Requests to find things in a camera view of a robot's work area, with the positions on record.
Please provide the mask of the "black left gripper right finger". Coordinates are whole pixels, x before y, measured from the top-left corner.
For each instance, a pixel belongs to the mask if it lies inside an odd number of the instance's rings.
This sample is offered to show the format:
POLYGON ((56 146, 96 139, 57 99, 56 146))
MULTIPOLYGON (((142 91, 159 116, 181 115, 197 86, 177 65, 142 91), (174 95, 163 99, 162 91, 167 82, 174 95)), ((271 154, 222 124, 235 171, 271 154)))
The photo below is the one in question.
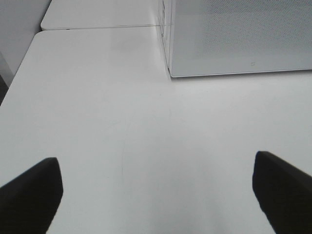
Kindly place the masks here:
POLYGON ((277 234, 312 232, 312 177, 278 156, 256 153, 252 188, 277 234))

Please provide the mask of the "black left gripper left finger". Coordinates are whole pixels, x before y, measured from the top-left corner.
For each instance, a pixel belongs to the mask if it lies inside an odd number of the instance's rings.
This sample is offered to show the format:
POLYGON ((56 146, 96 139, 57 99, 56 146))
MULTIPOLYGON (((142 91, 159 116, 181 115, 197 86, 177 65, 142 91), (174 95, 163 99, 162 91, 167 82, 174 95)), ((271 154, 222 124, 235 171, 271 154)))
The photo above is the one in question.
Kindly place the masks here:
POLYGON ((57 158, 40 161, 0 188, 0 232, 47 233, 62 196, 57 158))

